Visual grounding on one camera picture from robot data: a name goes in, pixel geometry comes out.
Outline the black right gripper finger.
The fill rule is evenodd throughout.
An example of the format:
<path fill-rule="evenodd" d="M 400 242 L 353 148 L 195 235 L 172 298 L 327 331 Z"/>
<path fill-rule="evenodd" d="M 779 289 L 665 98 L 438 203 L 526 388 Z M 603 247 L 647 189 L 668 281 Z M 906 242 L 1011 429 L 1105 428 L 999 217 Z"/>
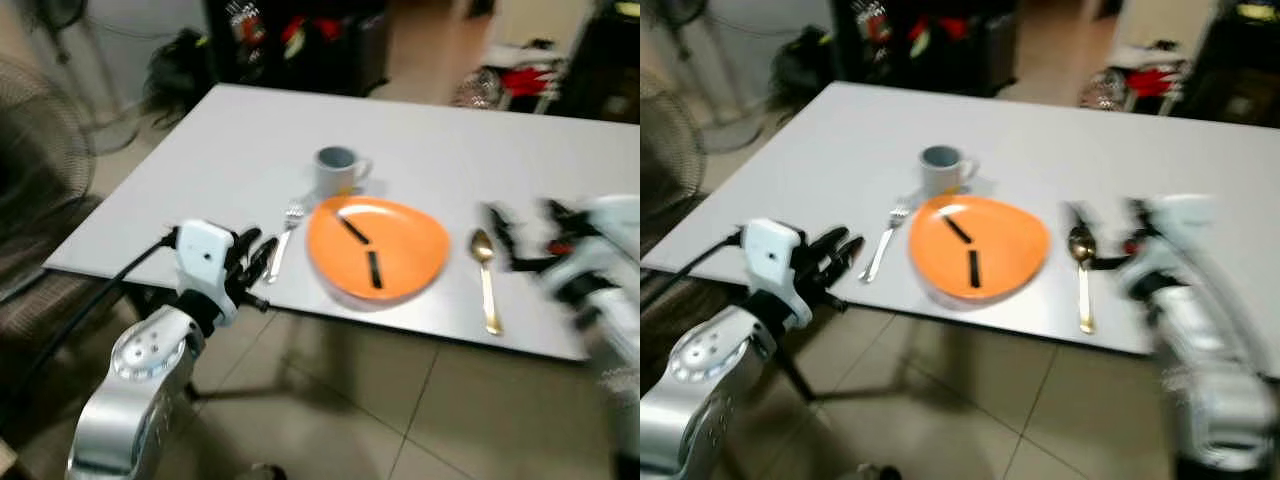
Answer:
<path fill-rule="evenodd" d="M 1146 198 L 1128 198 L 1126 205 L 1137 223 L 1137 228 L 1126 238 L 1126 247 L 1142 247 L 1147 239 L 1164 236 L 1153 224 L 1155 211 L 1149 207 L 1149 202 Z"/>
<path fill-rule="evenodd" d="M 520 253 L 518 242 L 513 237 L 513 224 L 503 209 L 497 204 L 484 204 L 484 216 L 495 244 L 506 256 L 507 269 L 515 273 L 531 273 L 531 260 Z"/>
<path fill-rule="evenodd" d="M 1066 202 L 1065 209 L 1070 216 L 1068 252 L 1083 269 L 1092 269 L 1094 260 L 1097 260 L 1098 250 L 1097 239 L 1091 223 L 1085 218 L 1085 211 L 1075 202 Z"/>
<path fill-rule="evenodd" d="M 582 212 L 556 198 L 541 201 L 544 214 L 554 227 L 548 244 L 573 244 L 582 233 Z"/>

